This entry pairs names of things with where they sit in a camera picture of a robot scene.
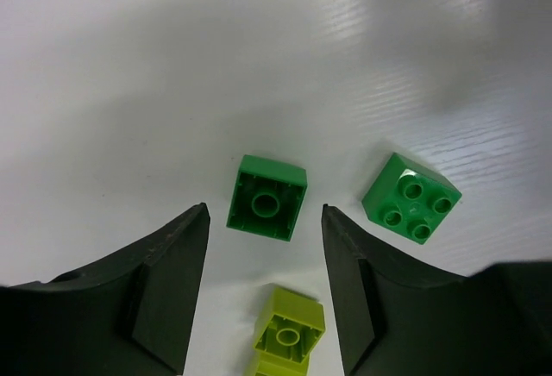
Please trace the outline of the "dark green lego brick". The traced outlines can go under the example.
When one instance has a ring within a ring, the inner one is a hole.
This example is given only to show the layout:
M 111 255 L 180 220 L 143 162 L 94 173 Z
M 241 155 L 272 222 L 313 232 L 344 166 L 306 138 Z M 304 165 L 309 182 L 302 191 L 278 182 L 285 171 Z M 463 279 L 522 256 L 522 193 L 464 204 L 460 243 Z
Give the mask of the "dark green lego brick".
M 303 167 L 246 154 L 238 168 L 227 226 L 289 242 L 307 187 Z
M 393 153 L 361 204 L 371 222 L 423 245 L 461 197 L 440 173 Z

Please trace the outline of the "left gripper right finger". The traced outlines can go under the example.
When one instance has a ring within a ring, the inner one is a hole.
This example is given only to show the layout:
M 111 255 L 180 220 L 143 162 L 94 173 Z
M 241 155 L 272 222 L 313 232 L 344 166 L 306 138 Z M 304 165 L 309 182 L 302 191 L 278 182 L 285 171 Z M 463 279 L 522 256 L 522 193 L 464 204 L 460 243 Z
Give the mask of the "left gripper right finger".
M 463 277 L 322 211 L 347 375 L 548 375 L 551 265 L 498 263 Z

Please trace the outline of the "lime green lego brick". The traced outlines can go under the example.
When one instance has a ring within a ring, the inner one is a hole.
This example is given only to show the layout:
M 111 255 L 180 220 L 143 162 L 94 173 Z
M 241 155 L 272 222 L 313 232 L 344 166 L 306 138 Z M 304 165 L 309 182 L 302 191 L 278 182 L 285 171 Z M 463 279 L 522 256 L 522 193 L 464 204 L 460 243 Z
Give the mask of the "lime green lego brick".
M 253 347 L 263 354 L 303 364 L 325 330 L 322 304 L 276 285 L 255 322 Z

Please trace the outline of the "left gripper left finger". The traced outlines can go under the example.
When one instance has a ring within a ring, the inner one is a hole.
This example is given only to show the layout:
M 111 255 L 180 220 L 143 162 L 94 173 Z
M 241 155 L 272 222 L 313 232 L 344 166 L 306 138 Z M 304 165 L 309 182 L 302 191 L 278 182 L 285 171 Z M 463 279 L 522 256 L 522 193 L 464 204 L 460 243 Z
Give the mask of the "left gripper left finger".
M 196 204 L 49 282 L 3 287 L 2 374 L 182 374 L 209 232 Z

